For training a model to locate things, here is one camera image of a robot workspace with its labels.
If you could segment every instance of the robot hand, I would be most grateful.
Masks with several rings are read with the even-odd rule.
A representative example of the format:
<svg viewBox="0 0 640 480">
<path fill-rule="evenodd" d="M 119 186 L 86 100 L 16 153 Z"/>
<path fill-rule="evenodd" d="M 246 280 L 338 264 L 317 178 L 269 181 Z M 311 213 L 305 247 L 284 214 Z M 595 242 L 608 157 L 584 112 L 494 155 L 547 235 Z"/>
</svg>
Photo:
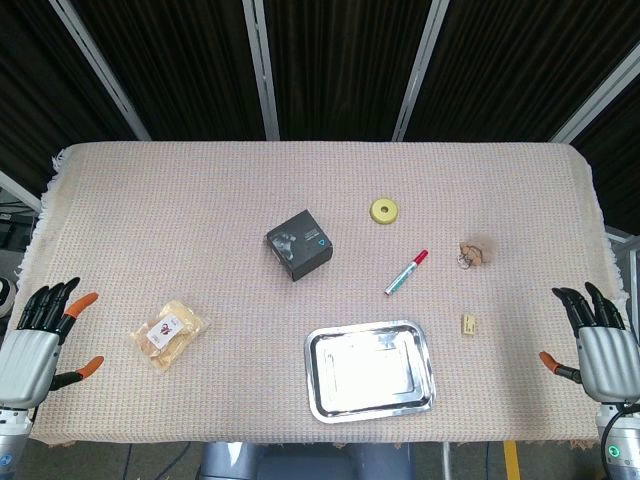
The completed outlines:
<svg viewBox="0 0 640 480">
<path fill-rule="evenodd" d="M 580 370 L 556 362 L 540 353 L 544 364 L 556 375 L 581 383 L 584 391 L 601 403 L 636 403 L 640 399 L 640 353 L 634 335 L 624 328 L 620 313 L 594 285 L 585 287 L 594 312 L 577 291 L 554 288 L 562 300 L 573 328 Z"/>
<path fill-rule="evenodd" d="M 602 405 L 596 415 L 600 458 L 606 479 L 640 477 L 640 353 L 635 335 L 625 330 L 618 310 L 590 283 L 585 287 L 592 311 L 580 293 L 554 288 L 573 328 L 580 370 L 556 362 L 546 352 L 543 363 L 554 374 L 582 384 Z"/>
<path fill-rule="evenodd" d="M 0 409 L 27 410 L 40 405 L 49 391 L 58 390 L 87 378 L 102 364 L 95 357 L 75 372 L 55 375 L 60 349 L 77 316 L 96 301 L 90 293 L 71 305 L 65 304 L 79 278 L 42 287 L 24 308 L 17 329 L 0 349 Z"/>
</svg>

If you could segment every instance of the yellow tape roll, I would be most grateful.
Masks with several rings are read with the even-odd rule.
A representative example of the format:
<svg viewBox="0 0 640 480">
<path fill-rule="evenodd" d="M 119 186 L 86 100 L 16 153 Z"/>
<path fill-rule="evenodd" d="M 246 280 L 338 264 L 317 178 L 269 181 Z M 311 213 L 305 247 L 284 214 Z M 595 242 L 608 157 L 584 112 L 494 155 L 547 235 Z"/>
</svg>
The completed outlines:
<svg viewBox="0 0 640 480">
<path fill-rule="evenodd" d="M 390 198 L 383 197 L 371 204 L 369 213 L 374 221 L 382 225 L 388 225 L 398 218 L 398 206 Z"/>
</svg>

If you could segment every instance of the blue logo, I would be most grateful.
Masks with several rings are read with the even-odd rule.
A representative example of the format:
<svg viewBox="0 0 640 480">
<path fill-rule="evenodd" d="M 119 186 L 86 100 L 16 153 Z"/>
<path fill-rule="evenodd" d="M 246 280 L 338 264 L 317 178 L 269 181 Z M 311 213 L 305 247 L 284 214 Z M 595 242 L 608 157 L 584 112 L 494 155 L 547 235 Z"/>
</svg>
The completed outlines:
<svg viewBox="0 0 640 480">
<path fill-rule="evenodd" d="M 6 467 L 11 463 L 11 460 L 13 460 L 13 455 L 10 453 L 3 455 L 0 457 L 0 467 Z"/>
</svg>

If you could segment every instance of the orange fingertip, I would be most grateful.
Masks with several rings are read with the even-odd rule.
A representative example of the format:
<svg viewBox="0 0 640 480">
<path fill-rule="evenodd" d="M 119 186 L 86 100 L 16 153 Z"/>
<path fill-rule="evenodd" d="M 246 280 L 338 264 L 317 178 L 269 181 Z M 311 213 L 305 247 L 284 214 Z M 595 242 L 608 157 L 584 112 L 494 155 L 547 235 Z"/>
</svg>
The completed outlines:
<svg viewBox="0 0 640 480">
<path fill-rule="evenodd" d="M 542 360 L 542 363 L 544 363 L 544 365 L 555 374 L 560 364 L 556 362 L 553 357 L 547 352 L 540 352 L 539 356 L 540 360 Z"/>
<path fill-rule="evenodd" d="M 84 297 L 73 302 L 71 306 L 67 308 L 67 310 L 64 313 L 66 315 L 71 315 L 73 318 L 78 318 L 78 315 L 80 315 L 85 308 L 87 308 L 97 299 L 98 299 L 98 294 L 96 292 L 88 293 Z"/>
<path fill-rule="evenodd" d="M 84 380 L 85 378 L 88 378 L 91 375 L 93 375 L 94 372 L 100 368 L 100 365 L 102 365 L 102 362 L 104 362 L 104 357 L 102 356 L 93 357 L 91 361 L 87 363 L 84 367 L 76 370 L 76 373 L 79 373 L 80 375 L 82 375 L 82 379 Z"/>
</svg>

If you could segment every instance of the label sticker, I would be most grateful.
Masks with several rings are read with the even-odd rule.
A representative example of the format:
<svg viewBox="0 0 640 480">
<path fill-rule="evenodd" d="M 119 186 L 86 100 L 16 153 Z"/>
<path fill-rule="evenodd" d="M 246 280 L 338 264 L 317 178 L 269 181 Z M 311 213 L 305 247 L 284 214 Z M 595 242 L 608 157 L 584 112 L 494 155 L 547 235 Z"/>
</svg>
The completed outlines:
<svg viewBox="0 0 640 480">
<path fill-rule="evenodd" d="M 307 233 L 304 234 L 304 239 L 308 242 L 309 240 L 317 237 L 318 235 L 320 235 L 320 232 L 318 231 L 317 228 L 314 228 L 313 230 L 309 230 Z"/>
<path fill-rule="evenodd" d="M 158 350 L 162 350 L 183 328 L 184 325 L 178 317 L 167 315 L 147 332 L 147 338 Z"/>
</svg>

